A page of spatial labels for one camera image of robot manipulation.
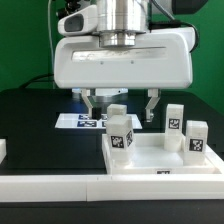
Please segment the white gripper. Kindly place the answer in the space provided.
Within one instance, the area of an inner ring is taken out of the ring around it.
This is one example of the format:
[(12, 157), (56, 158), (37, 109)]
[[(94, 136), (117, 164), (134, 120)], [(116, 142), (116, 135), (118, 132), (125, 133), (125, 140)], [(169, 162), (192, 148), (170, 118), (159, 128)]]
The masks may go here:
[[(56, 47), (54, 80), (60, 88), (149, 89), (145, 116), (151, 122), (159, 89), (186, 88), (192, 83), (193, 45), (191, 28), (140, 34), (132, 47), (102, 48), (96, 36), (67, 37)], [(88, 116), (100, 120), (102, 108), (90, 90), (82, 89), (81, 97)]]

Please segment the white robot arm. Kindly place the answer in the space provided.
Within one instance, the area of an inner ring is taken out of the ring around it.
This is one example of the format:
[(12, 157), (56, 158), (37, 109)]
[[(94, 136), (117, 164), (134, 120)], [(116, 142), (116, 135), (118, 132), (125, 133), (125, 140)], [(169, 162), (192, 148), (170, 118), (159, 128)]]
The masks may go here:
[(79, 88), (94, 117), (99, 110), (89, 89), (146, 89), (146, 120), (153, 119), (159, 91), (192, 83), (191, 52), (197, 29), (177, 20), (194, 14), (208, 0), (96, 0), (60, 19), (54, 80), (60, 88)]

